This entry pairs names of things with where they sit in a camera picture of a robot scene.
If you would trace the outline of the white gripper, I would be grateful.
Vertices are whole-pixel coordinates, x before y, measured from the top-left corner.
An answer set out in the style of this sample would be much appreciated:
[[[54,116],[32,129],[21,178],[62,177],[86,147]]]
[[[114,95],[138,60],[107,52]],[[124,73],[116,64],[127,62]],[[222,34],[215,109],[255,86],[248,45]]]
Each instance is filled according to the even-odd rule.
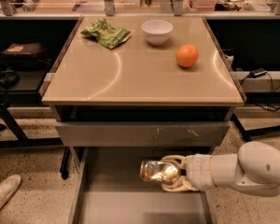
[[[195,154],[190,156],[168,155],[161,158],[179,169],[186,169],[186,176],[181,176],[174,184],[162,184],[163,190],[168,192],[206,191],[215,186],[211,176],[210,155]]]

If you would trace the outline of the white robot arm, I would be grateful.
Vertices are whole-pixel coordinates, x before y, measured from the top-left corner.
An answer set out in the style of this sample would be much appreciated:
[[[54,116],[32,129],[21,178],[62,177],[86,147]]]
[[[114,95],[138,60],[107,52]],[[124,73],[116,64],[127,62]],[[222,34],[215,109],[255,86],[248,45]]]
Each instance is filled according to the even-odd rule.
[[[168,192],[229,188],[260,197],[280,194],[280,150],[259,141],[244,143],[236,154],[169,155],[162,161],[186,172],[161,185]]]

